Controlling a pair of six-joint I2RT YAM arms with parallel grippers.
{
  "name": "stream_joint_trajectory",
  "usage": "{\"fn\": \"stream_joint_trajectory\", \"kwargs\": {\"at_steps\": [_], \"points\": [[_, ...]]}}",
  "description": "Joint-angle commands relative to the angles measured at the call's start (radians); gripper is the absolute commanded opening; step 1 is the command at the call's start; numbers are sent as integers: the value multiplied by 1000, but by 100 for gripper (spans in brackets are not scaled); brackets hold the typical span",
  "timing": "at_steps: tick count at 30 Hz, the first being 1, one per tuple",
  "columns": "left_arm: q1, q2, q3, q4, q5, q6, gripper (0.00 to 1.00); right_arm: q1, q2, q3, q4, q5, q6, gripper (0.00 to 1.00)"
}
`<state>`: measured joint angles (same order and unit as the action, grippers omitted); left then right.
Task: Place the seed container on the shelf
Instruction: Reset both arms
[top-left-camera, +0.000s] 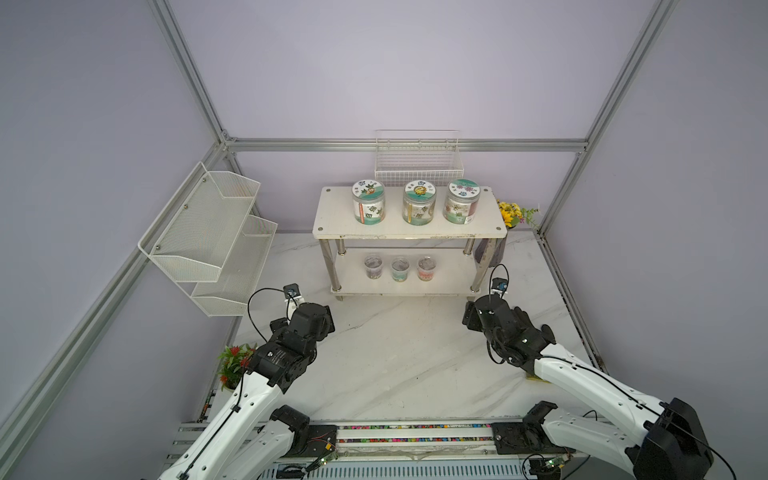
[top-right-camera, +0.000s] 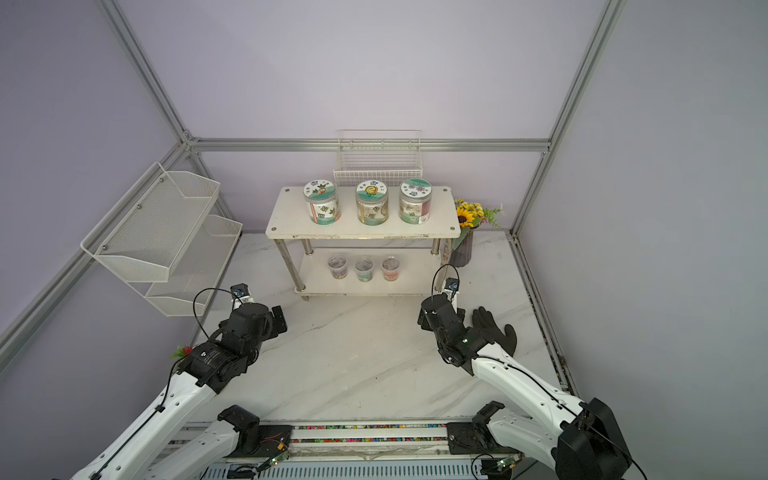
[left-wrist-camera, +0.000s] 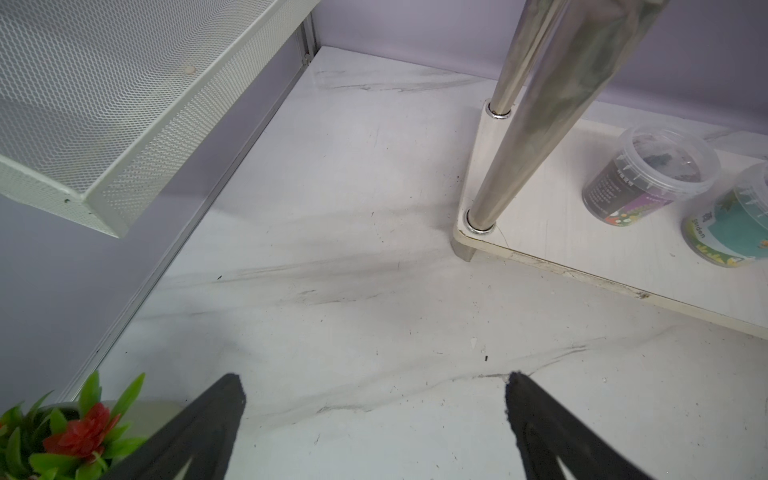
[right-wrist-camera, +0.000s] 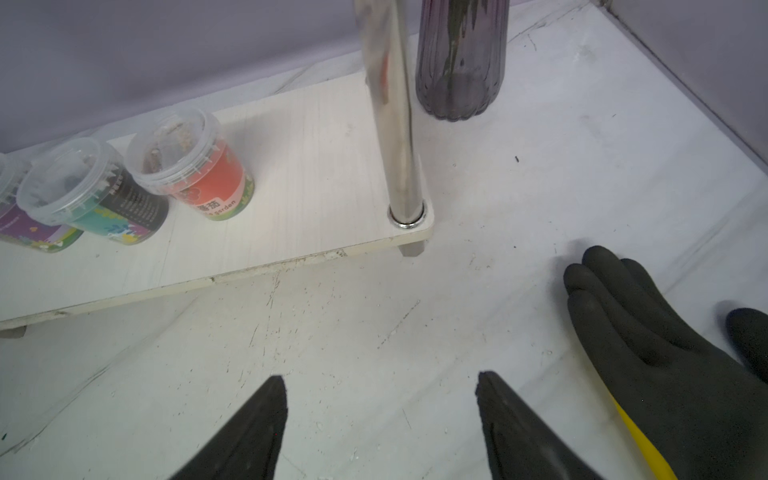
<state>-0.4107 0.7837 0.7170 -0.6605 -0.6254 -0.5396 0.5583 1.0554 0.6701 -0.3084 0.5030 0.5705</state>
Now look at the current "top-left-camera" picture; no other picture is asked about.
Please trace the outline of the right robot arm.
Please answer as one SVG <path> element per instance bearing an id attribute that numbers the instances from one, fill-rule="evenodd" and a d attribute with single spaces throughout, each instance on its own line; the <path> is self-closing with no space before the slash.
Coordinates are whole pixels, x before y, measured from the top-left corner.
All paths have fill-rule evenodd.
<path id="1" fill-rule="evenodd" d="M 636 479 L 703 479 L 714 463 L 696 410 L 631 388 L 581 361 L 548 325 L 510 307 L 499 291 L 470 300 L 462 323 L 483 334 L 492 360 L 568 392 L 599 418 L 577 417 L 549 401 L 525 416 L 528 433 L 612 464 Z"/>

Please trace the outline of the small red-based clear cup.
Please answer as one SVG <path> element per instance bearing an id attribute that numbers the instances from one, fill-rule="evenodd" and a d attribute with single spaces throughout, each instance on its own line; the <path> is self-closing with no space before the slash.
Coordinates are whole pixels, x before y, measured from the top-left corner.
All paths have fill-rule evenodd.
<path id="1" fill-rule="evenodd" d="M 417 262 L 417 275 L 421 281 L 428 282 L 434 278 L 437 263 L 431 256 L 424 256 Z"/>

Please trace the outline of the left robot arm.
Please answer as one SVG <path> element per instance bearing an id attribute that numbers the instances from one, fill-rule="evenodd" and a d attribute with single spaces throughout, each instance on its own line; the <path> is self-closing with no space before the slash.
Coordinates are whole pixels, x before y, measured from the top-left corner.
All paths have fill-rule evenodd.
<path id="1" fill-rule="evenodd" d="M 310 419 L 282 400 L 317 358 L 317 343 L 335 331 L 332 313 L 303 302 L 271 328 L 222 411 L 162 479 L 257 479 L 279 458 L 304 448 Z"/>

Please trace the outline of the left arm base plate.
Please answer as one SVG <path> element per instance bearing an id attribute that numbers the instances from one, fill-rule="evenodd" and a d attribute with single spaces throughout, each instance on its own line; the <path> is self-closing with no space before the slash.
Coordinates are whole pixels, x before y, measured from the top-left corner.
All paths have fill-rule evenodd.
<path id="1" fill-rule="evenodd" d="M 249 438 L 242 453 L 282 458 L 315 458 L 333 449 L 338 426 L 310 424 L 305 431 L 294 432 L 281 422 L 270 421 Z"/>

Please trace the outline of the pink flower lid seed container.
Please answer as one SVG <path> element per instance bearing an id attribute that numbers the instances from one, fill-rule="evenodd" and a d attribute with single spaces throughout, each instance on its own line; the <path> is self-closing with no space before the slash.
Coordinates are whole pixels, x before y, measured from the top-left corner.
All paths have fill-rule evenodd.
<path id="1" fill-rule="evenodd" d="M 470 223 L 474 219 L 481 191 L 480 186 L 472 180 L 456 179 L 451 181 L 446 190 L 444 217 L 453 224 L 466 225 Z"/>

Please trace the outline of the sunflower lid seed container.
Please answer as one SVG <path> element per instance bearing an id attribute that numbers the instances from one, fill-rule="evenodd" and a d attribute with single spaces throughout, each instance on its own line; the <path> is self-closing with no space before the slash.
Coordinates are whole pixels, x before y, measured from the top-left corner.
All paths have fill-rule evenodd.
<path id="1" fill-rule="evenodd" d="M 423 226 L 434 218 L 436 187 L 426 180 L 413 180 L 403 190 L 403 219 L 411 225 Z"/>

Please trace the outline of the strawberry lid seed container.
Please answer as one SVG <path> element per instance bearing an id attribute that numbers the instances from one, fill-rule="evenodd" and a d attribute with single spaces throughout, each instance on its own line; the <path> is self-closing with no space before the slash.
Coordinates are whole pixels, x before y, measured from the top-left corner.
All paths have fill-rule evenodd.
<path id="1" fill-rule="evenodd" d="M 385 218 L 385 187 L 377 180 L 358 180 L 352 187 L 353 210 L 363 225 L 375 225 Z"/>

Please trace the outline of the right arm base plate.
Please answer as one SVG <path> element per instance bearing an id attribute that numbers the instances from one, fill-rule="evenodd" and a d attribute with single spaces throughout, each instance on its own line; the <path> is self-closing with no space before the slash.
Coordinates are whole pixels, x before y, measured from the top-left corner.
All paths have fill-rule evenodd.
<path id="1" fill-rule="evenodd" d="M 498 422 L 491 424 L 492 439 L 499 455 L 522 455 L 540 453 L 544 455 L 566 453 L 566 447 L 553 444 L 540 425 L 522 421 Z"/>

